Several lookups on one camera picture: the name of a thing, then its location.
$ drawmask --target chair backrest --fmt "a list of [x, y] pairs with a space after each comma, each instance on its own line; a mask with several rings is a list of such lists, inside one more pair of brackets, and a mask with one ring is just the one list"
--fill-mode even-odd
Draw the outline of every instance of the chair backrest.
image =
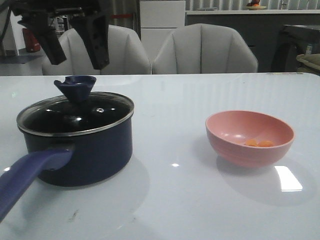
[[126, 27], [109, 25], [110, 64], [102, 70], [93, 68], [84, 42], [74, 28], [64, 32], [59, 42], [66, 60], [52, 65], [46, 57], [43, 75], [134, 75], [151, 74], [151, 63], [137, 33]]
[[256, 73], [258, 61], [234, 29], [197, 23], [173, 30], [152, 63], [152, 74]]

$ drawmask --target glass lid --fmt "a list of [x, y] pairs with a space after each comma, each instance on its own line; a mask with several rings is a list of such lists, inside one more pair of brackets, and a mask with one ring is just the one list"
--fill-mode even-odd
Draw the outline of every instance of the glass lid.
[[17, 116], [23, 132], [49, 137], [78, 136], [112, 128], [134, 113], [134, 103], [124, 95], [91, 92], [82, 102], [64, 95], [34, 103]]

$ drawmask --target floor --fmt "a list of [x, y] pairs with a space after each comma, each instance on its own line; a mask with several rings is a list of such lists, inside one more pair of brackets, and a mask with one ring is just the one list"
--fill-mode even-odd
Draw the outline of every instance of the floor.
[[7, 58], [0, 61], [0, 76], [36, 76], [42, 75], [41, 64], [45, 53], [41, 49], [38, 52], [21, 52], [19, 60]]

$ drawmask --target saucepan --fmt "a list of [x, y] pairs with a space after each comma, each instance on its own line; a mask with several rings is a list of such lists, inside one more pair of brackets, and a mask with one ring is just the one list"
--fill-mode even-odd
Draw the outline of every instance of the saucepan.
[[119, 172], [132, 156], [133, 101], [91, 92], [96, 78], [65, 77], [64, 94], [36, 102], [17, 116], [28, 155], [0, 177], [0, 222], [36, 177], [62, 186], [85, 186]]

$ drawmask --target orange food piece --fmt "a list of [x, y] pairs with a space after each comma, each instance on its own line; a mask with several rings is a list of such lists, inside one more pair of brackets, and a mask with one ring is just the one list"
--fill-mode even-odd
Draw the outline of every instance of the orange food piece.
[[244, 145], [258, 147], [257, 141], [255, 139], [248, 139], [247, 141], [245, 141]]
[[273, 147], [275, 144], [270, 140], [264, 140], [258, 143], [258, 147]]

